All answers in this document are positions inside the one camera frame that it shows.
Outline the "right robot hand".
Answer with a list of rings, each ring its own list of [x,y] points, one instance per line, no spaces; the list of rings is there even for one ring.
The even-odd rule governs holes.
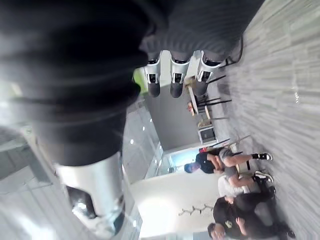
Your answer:
[[[261,0],[3,0],[0,78],[73,214],[112,240],[125,219],[122,147],[135,69],[163,50],[228,57]]]

